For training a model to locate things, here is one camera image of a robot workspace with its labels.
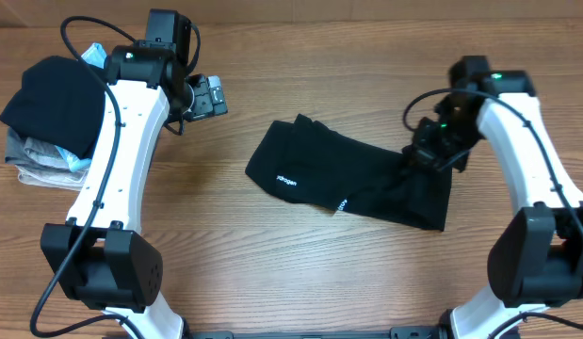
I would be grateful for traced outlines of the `black t-shirt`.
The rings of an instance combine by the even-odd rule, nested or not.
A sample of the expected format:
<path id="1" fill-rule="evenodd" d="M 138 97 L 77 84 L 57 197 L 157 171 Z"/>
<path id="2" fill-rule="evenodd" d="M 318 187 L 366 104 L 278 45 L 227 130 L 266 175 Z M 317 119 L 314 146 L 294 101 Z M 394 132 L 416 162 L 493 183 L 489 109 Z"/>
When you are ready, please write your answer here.
<path id="1" fill-rule="evenodd" d="M 452 172 L 412 165 L 406 155 L 344 137 L 298 115 L 274 121 L 246 174 L 266 193 L 292 203 L 442 231 Z"/>

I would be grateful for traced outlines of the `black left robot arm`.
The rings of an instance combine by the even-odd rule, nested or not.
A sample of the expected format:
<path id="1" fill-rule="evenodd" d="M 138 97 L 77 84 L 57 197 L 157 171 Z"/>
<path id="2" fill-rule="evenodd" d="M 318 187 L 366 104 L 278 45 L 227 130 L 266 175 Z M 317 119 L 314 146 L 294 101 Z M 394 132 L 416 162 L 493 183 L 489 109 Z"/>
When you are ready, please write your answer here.
<path id="1" fill-rule="evenodd" d="M 162 292 L 163 259 L 142 235 L 140 210 L 162 128 L 193 121 L 196 100 L 214 98 L 186 63 L 188 45 L 161 39 L 118 46 L 105 65 L 104 115 L 89 174 L 64 224 L 46 224 L 41 250 L 68 299 L 114 319 L 131 338 L 188 338 Z"/>

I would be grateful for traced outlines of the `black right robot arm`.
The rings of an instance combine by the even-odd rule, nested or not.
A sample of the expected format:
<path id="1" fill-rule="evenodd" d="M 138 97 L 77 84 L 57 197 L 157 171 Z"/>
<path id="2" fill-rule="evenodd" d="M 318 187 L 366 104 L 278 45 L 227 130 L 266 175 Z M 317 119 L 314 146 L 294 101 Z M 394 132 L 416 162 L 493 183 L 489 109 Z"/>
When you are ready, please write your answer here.
<path id="1" fill-rule="evenodd" d="M 438 120 L 424 118 L 413 129 L 413 164 L 464 170 L 485 139 L 513 209 L 489 252 L 487 285 L 447 313 L 439 335 L 515 338 L 521 322 L 583 299 L 583 193 L 560 162 L 526 72 L 455 70 L 438 92 Z"/>

